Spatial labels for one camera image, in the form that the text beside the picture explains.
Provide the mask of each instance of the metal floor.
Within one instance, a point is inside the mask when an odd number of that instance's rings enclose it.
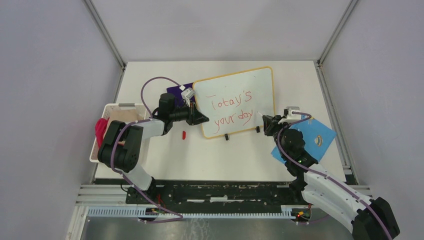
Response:
[[[296,226],[288,219],[192,218],[143,224],[128,217],[88,217],[82,240],[352,240],[339,222]]]

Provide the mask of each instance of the red cloth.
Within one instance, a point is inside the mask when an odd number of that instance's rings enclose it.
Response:
[[[108,126],[108,119],[104,119],[104,118],[100,118],[96,123],[95,123],[95,137],[97,138],[97,146],[98,148],[100,148],[100,146],[103,143],[103,135],[105,135],[106,132],[106,127]]]

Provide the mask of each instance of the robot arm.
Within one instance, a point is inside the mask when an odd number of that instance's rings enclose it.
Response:
[[[194,102],[190,101],[192,89],[181,94],[185,105],[177,107],[175,96],[164,93],[160,96],[159,107],[153,117],[128,127],[121,134],[114,154],[114,166],[140,190],[149,192],[154,181],[140,164],[137,164],[141,143],[151,137],[167,134],[173,122],[186,121],[189,125],[208,122]],[[300,131],[291,129],[290,124],[300,120],[298,107],[289,107],[284,115],[263,115],[264,134],[274,138],[288,172],[296,177],[290,184],[306,202],[311,203],[343,224],[355,240],[386,240],[399,235],[399,227],[390,205],[381,197],[376,200],[356,192],[333,177],[316,159],[304,149],[305,141]],[[112,121],[98,151],[100,162],[111,167],[113,146],[126,123]]]
[[[274,138],[281,157],[286,160],[284,165],[296,177],[290,188],[343,224],[355,240],[386,240],[389,239],[387,235],[392,239],[399,235],[398,224],[387,201],[381,197],[373,200],[356,192],[305,151],[302,133],[289,128],[296,120],[295,110],[298,108],[285,109],[284,116],[262,116],[264,134]]]
[[[154,180],[140,164],[137,164],[142,141],[167,134],[171,130],[173,122],[186,121],[187,124],[193,126],[209,121],[208,117],[197,110],[196,103],[190,101],[193,94],[194,91],[191,88],[187,88],[181,93],[185,100],[183,106],[176,106],[173,94],[161,94],[159,107],[153,111],[153,118],[131,125],[119,139],[125,141],[125,144],[116,146],[114,167],[141,190],[148,190]],[[109,168],[111,167],[112,149],[125,125],[126,123],[122,121],[112,121],[98,150],[97,159]]]

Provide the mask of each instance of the white tabletop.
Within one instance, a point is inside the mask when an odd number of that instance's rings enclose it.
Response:
[[[328,126],[330,119],[321,92],[313,61],[165,61],[129,62],[126,66],[117,103],[141,103],[143,84],[157,76],[164,76],[179,84],[270,66],[274,75],[275,109],[282,114],[287,106],[300,107],[302,112]],[[166,88],[174,84],[158,79],[144,90],[147,106],[153,110]],[[271,156],[275,147],[272,137],[256,131],[206,139],[200,125],[189,126],[185,121],[175,122],[164,136],[150,139],[146,159],[142,159],[146,172],[163,180],[211,181],[292,181],[286,167]],[[333,175],[345,181],[342,161],[336,142],[333,141],[320,163]],[[120,176],[99,163],[95,177],[115,179]]]

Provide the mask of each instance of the blue paper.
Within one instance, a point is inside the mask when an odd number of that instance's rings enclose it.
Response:
[[[297,129],[303,134],[303,140],[305,141],[305,150],[318,162],[323,158],[333,139],[336,137],[336,132],[322,124],[316,119],[310,119],[308,121],[297,123],[290,127],[291,129]],[[271,155],[278,161],[285,163],[280,156],[280,152],[277,147],[271,152]]]

